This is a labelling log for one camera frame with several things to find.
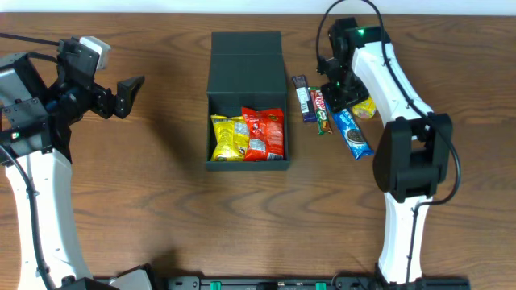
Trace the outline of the yellow plastic jar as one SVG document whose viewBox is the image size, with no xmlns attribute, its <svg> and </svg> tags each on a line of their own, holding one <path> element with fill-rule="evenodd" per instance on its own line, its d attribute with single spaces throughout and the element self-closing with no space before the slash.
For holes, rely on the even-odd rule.
<svg viewBox="0 0 516 290">
<path fill-rule="evenodd" d="M 377 112 L 377 107 L 371 96 L 369 96 L 366 100 L 364 100 L 352 107 L 352 113 L 356 117 L 363 118 L 363 119 L 372 118 L 376 112 Z"/>
</svg>

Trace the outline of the red KitKat bar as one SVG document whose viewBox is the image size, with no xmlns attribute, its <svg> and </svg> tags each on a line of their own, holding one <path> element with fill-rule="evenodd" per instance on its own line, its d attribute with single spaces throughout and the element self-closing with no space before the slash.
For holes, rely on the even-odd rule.
<svg viewBox="0 0 516 290">
<path fill-rule="evenodd" d="M 318 134 L 332 134 L 331 124 L 329 121 L 326 103 L 323 93 L 319 87 L 309 87 L 310 98 L 314 106 L 315 116 L 318 124 Z"/>
</svg>

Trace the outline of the dark purple chocolate bar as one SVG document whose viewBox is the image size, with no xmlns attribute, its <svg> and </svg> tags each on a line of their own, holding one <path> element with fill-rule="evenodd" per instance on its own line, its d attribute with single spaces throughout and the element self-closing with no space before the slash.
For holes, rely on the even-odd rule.
<svg viewBox="0 0 516 290">
<path fill-rule="evenodd" d="M 306 76 L 293 76 L 291 79 L 296 89 L 303 122 L 317 122 Z"/>
</svg>

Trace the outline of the blue Oreo cookie pack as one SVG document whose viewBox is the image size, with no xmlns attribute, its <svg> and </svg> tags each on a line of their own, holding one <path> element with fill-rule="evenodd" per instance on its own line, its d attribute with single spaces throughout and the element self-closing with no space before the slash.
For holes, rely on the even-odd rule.
<svg viewBox="0 0 516 290">
<path fill-rule="evenodd" d="M 362 135 L 355 119 L 352 117 L 352 113 L 348 109 L 341 110 L 338 113 L 331 113 L 331 117 L 356 160 L 364 156 L 374 155 L 374 150 Z"/>
</svg>

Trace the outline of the red snack bag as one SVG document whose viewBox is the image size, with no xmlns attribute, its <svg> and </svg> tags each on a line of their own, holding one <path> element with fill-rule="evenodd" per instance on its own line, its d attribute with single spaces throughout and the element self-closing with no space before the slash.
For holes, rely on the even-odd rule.
<svg viewBox="0 0 516 290">
<path fill-rule="evenodd" d="M 243 107 L 242 115 L 249 129 L 249 143 L 244 161 L 283 160 L 285 158 L 283 111 L 279 108 L 253 110 Z"/>
</svg>

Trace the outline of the black box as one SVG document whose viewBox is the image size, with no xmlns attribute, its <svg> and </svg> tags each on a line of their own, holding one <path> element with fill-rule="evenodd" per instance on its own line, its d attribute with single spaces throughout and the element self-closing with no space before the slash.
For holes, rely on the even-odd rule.
<svg viewBox="0 0 516 290">
<path fill-rule="evenodd" d="M 288 113 L 288 88 L 279 31 L 214 32 L 206 91 L 207 115 L 241 109 Z"/>
</svg>

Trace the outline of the yellow snack bag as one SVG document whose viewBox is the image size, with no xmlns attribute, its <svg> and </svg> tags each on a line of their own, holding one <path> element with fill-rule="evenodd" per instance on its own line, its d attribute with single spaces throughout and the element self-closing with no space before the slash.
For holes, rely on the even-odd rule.
<svg viewBox="0 0 516 290">
<path fill-rule="evenodd" d="M 211 161 L 243 161 L 249 145 L 249 129 L 243 116 L 210 116 L 216 138 Z"/>
</svg>

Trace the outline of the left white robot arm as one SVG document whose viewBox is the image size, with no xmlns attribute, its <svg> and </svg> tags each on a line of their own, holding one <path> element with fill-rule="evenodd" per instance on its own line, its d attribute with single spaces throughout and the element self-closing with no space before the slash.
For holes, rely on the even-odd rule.
<svg viewBox="0 0 516 290">
<path fill-rule="evenodd" d="M 46 85 L 33 62 L 38 52 L 1 60 L 1 164 L 17 210 L 21 289 L 153 289 L 152 269 L 140 265 L 112 278 L 95 278 L 77 236 L 71 199 L 71 126 L 85 113 L 125 118 L 143 77 L 98 85 L 110 46 L 93 36 L 61 39 L 52 57 L 57 77 Z"/>
</svg>

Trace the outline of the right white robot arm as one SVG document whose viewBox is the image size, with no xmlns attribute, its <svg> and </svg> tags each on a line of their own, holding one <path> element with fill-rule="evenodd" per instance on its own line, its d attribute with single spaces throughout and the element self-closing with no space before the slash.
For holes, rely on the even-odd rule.
<svg viewBox="0 0 516 290">
<path fill-rule="evenodd" d="M 452 121 L 414 91 L 382 26 L 338 19 L 328 36 L 333 56 L 318 58 L 318 72 L 329 80 L 322 94 L 330 112 L 338 117 L 371 97 L 384 126 L 372 163 L 386 205 L 379 275 L 387 287 L 415 289 L 425 219 L 447 175 Z"/>
</svg>

